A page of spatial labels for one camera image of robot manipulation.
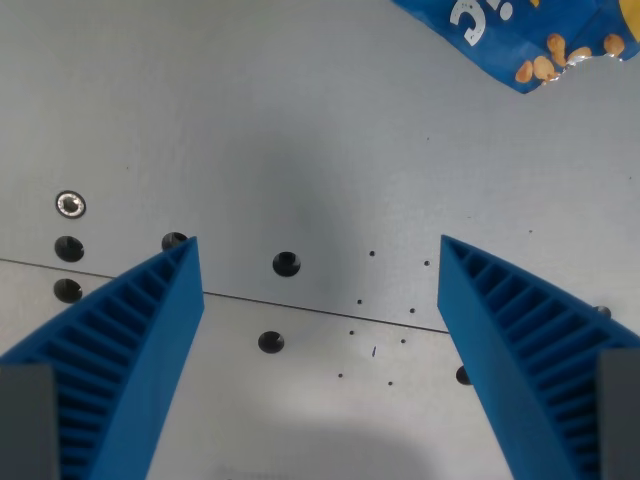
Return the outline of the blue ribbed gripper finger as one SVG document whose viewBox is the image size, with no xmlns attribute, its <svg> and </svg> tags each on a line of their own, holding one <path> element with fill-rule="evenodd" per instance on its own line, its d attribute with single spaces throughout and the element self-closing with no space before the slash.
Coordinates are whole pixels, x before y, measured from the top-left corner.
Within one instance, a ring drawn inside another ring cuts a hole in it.
<svg viewBox="0 0 640 480">
<path fill-rule="evenodd" d="M 52 368 L 64 479 L 147 476 L 204 313 L 190 238 L 112 279 L 12 346 Z"/>
<path fill-rule="evenodd" d="M 603 473 L 596 365 L 639 337 L 593 306 L 453 237 L 437 306 L 516 479 Z"/>
</svg>

